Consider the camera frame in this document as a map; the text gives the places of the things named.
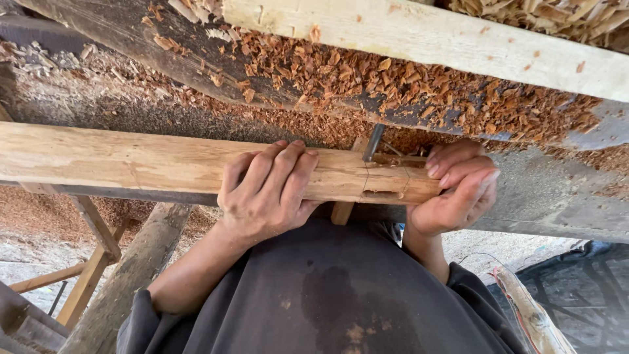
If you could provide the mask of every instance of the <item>weathered log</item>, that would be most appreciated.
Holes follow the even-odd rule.
[[[116,336],[131,312],[135,291],[164,270],[192,205],[158,203],[59,353],[114,353]]]

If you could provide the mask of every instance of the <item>pale wooden plank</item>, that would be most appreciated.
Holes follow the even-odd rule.
[[[0,122],[0,180],[131,188],[141,190],[218,193],[223,166],[235,156],[268,145],[136,134],[70,127]],[[319,165],[304,198],[358,202],[369,178],[360,152],[317,149]],[[380,174],[406,171],[402,166],[379,168]],[[388,191],[389,181],[371,183],[371,190]],[[397,191],[378,202],[422,203],[439,192],[427,177],[412,198]]]
[[[9,285],[9,288],[20,294],[29,292],[31,290],[45,287],[46,285],[54,284],[68,278],[76,277],[77,275],[81,274],[83,269],[85,269],[85,265],[85,263],[79,263],[66,269],[40,275],[39,277],[24,280],[22,282],[13,283]]]
[[[129,225],[129,220],[125,221],[113,231],[113,239],[118,242]],[[79,322],[83,311],[89,303],[92,294],[100,280],[105,268],[109,265],[109,259],[104,248],[99,244],[94,253],[86,263],[84,271],[81,273],[64,306],[59,311],[57,321],[63,324],[69,331]]]
[[[69,195],[70,200],[79,211],[87,225],[96,236],[96,240],[103,247],[103,251],[113,260],[119,260],[121,253],[120,247],[118,247],[118,241],[114,239],[113,235],[107,227],[107,223],[101,217],[98,209],[92,203],[92,200],[87,195]]]
[[[629,102],[629,56],[407,0],[224,0],[235,26]]]

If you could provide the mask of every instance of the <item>wet stain on shirt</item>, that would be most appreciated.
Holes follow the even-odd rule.
[[[316,348],[323,354],[425,352],[408,306],[374,292],[358,295],[342,268],[307,274],[301,307],[318,331]]]

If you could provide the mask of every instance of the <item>person's right hand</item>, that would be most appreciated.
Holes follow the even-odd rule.
[[[323,203],[302,200],[318,161],[301,140],[234,158],[223,170],[218,205],[224,214],[217,226],[244,248],[302,226]]]
[[[462,139],[435,146],[426,168],[428,176],[440,180],[439,185],[446,191],[424,204],[407,206],[406,222],[414,237],[464,229],[496,201],[500,170],[477,142]]]

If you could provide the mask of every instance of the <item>wooden leg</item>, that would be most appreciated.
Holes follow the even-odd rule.
[[[11,284],[9,285],[9,288],[19,294],[39,289],[41,287],[45,287],[46,285],[54,284],[68,278],[76,277],[83,272],[83,269],[85,269],[85,265],[86,263],[79,263],[66,269],[54,271],[49,274],[44,274],[40,275],[39,277],[24,280],[23,282]]]
[[[357,137],[352,146],[352,151],[365,151],[366,146],[367,139],[365,137]],[[347,225],[347,220],[349,220],[352,214],[353,205],[354,202],[335,202],[332,216],[330,217],[332,224]]]
[[[98,209],[92,203],[92,200],[87,195],[70,195],[69,197],[89,225],[107,256],[112,260],[119,260],[121,253],[118,242],[111,235],[107,223],[105,223],[101,214],[98,213]]]
[[[116,332],[131,311],[135,291],[146,288],[166,267],[192,208],[171,203],[155,206],[60,354],[116,351]]]
[[[118,242],[129,225],[129,220],[125,219],[122,225],[118,226],[113,232],[113,237]],[[65,301],[63,308],[57,316],[57,321],[63,324],[69,331],[79,322],[79,318],[87,307],[89,299],[92,298],[94,289],[101,279],[105,268],[109,265],[104,248],[101,245],[96,246],[94,253],[87,261],[85,269],[72,288],[68,299]]]

